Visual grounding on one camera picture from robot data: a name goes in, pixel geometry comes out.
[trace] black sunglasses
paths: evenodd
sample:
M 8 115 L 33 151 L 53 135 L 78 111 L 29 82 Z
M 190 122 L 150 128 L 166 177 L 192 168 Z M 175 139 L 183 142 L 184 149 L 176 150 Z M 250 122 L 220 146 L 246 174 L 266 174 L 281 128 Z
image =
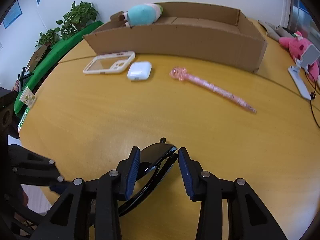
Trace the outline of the black sunglasses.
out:
M 177 148 L 173 144 L 165 143 L 165 141 L 165 138 L 161 138 L 159 143 L 152 144 L 140 151 L 140 165 L 136 181 L 150 171 L 155 171 L 146 185 L 136 195 L 119 207 L 119 217 L 127 214 L 144 201 L 177 160 L 178 154 L 175 153 Z M 167 161 L 160 170 L 161 162 L 165 159 L 167 159 Z

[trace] metal screw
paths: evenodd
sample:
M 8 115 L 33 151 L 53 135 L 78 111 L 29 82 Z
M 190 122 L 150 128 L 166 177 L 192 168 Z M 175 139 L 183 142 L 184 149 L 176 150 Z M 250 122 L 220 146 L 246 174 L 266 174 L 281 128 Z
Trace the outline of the metal screw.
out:
M 239 185 L 244 185 L 245 184 L 245 180 L 244 179 L 237 179 L 237 183 L 239 184 Z
M 60 175 L 60 176 L 57 178 L 57 180 L 58 180 L 59 182 L 63 182 L 63 181 L 64 181 L 64 177 L 63 177 L 62 175 Z
M 200 174 L 201 174 L 201 176 L 204 177 L 204 178 L 207 178 L 207 177 L 210 176 L 210 172 L 208 172 L 208 171 L 202 171 Z
M 82 183 L 82 179 L 78 178 L 73 181 L 73 184 L 80 185 Z
M 111 177 L 118 176 L 118 174 L 119 174 L 119 172 L 116 171 L 116 170 L 112 170 L 112 171 L 109 172 L 109 175 L 110 175 Z

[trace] sunglasses lens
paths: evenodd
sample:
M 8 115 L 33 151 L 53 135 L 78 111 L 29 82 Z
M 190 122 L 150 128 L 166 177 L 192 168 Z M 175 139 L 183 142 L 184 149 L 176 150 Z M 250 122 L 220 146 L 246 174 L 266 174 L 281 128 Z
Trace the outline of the sunglasses lens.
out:
M 169 152 L 174 152 L 176 149 L 174 145 L 166 143 L 155 143 L 144 148 L 140 152 L 140 165 L 137 179 L 153 170 Z

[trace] green leaves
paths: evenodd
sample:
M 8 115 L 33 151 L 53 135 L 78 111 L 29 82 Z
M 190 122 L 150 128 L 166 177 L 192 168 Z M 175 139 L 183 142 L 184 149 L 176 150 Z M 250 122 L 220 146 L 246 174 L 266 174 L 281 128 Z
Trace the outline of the green leaves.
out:
M 92 3 L 80 2 L 76 5 L 73 2 L 71 10 L 63 16 L 63 20 L 56 21 L 61 25 L 61 38 L 66 40 L 80 30 L 83 30 L 89 21 L 95 21 L 97 10 L 92 7 Z
M 40 39 L 36 41 L 36 46 L 46 45 L 52 46 L 57 43 L 60 39 L 59 34 L 57 32 L 60 31 L 60 28 L 55 28 L 54 30 L 49 29 L 47 33 L 40 32 Z

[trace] white phone stand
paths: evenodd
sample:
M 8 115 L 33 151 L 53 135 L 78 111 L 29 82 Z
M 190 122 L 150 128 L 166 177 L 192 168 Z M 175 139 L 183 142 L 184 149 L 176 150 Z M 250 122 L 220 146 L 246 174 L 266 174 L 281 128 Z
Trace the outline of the white phone stand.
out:
M 308 48 L 306 49 L 306 51 L 301 55 L 301 59 L 295 60 L 296 66 L 295 67 L 290 66 L 288 68 L 288 71 L 289 71 L 293 81 L 295 82 L 301 96 L 307 100 L 311 100 L 311 96 L 310 96 L 310 93 L 309 93 L 305 83 L 303 82 L 303 80 L 299 76 L 300 68 L 303 68 L 304 71 L 307 74 L 309 74 L 308 65 L 312 65 L 319 57 L 320 57 L 320 51 L 316 48 L 315 45 L 310 44 L 308 46 Z

